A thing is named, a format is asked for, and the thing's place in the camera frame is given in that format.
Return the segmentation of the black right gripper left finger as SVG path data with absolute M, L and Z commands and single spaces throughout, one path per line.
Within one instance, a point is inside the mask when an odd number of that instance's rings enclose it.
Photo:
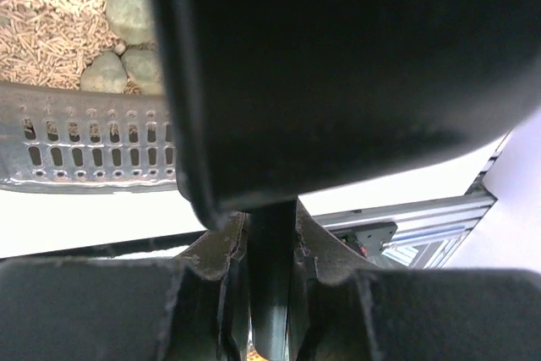
M 2 359 L 245 359 L 246 222 L 170 259 L 5 260 Z

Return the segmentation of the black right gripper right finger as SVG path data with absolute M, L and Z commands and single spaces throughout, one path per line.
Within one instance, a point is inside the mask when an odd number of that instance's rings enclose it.
M 385 270 L 299 205 L 289 299 L 293 360 L 537 360 L 540 276 Z

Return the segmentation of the black slotted litter scoop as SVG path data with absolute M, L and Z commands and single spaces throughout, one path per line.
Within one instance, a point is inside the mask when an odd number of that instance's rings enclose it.
M 177 185 L 247 217 L 253 343 L 289 355 L 299 196 L 449 160 L 540 105 L 540 0 L 151 0 Z

